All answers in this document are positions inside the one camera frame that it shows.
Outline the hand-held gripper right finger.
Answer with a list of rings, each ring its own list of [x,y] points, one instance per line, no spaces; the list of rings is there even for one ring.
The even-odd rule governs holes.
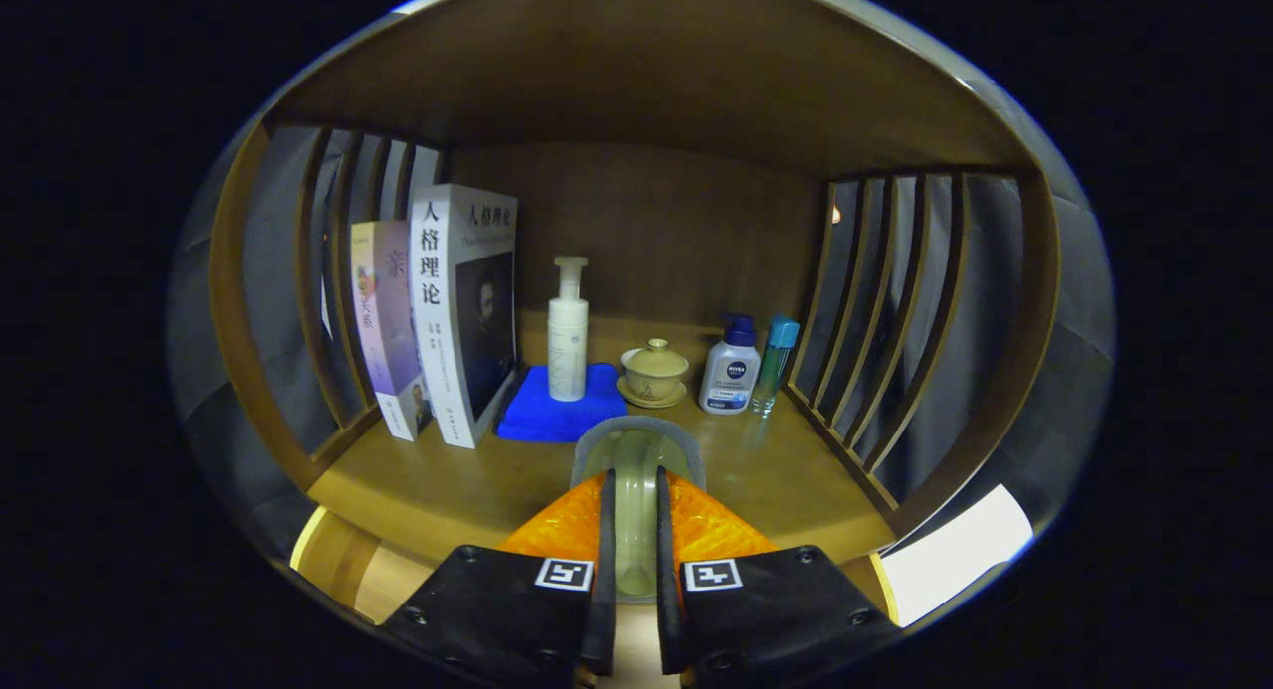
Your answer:
[[[671,475],[656,472],[656,620],[665,674],[685,685],[833,685],[901,628],[813,545],[673,558]]]

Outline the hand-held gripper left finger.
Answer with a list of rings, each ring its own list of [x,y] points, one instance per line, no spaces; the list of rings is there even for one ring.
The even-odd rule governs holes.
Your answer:
[[[615,485],[600,484],[594,560],[454,548],[383,622],[383,634],[467,685],[589,685],[614,671]]]

